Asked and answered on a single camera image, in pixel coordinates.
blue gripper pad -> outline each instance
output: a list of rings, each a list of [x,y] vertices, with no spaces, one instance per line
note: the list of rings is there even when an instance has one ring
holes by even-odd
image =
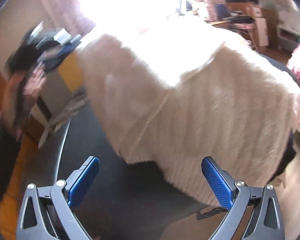
[[[217,200],[219,201],[219,204],[229,211],[233,205],[232,193],[229,186],[226,184],[224,179],[208,160],[208,158],[204,158],[202,160],[201,170]]]
[[[69,190],[68,205],[71,209],[80,206],[98,173],[99,159],[94,157]]]

yellow object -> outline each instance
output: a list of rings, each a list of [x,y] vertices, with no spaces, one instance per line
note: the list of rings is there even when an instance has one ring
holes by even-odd
[[[71,93],[83,85],[83,76],[75,52],[66,57],[58,71]]]

person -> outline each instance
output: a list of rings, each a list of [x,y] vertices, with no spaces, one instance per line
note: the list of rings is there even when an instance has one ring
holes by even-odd
[[[23,113],[28,113],[36,103],[45,82],[43,66],[39,65],[31,73],[23,89]],[[0,112],[0,201],[7,190],[13,168],[21,146],[22,127],[27,117],[16,114],[18,85],[24,79],[25,71],[16,71],[8,80],[4,90]]]

metal screw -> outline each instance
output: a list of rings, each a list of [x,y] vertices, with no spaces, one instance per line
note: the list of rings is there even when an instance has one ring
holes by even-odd
[[[28,186],[27,186],[27,189],[33,189],[34,188],[34,184],[33,183],[30,183]]]
[[[271,184],[267,184],[267,189],[269,189],[269,190],[273,190],[273,185],[271,185]]]
[[[58,187],[63,187],[66,184],[66,182],[63,179],[60,179],[56,182],[56,184]]]
[[[238,187],[244,187],[244,185],[246,185],[245,182],[242,180],[237,180],[236,184]]]

wooden floor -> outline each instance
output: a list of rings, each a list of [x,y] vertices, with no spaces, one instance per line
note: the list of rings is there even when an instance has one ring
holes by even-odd
[[[22,185],[23,171],[27,165],[27,161],[37,150],[38,145],[31,138],[24,135],[8,190],[0,203],[0,232],[5,240],[16,239],[17,219],[23,197],[20,188]]]
[[[272,49],[272,48],[264,48],[260,51],[261,54],[266,55],[270,58],[279,61],[285,66],[288,63],[288,60],[291,58],[291,53],[285,49]]]
[[[252,207],[248,207],[242,221],[232,240],[240,240],[244,233],[246,225],[249,221],[252,212]],[[213,217],[206,218],[200,221],[196,220],[196,215],[192,215],[185,219],[179,220],[169,225],[161,240],[206,240],[213,234],[225,213],[219,213]]]

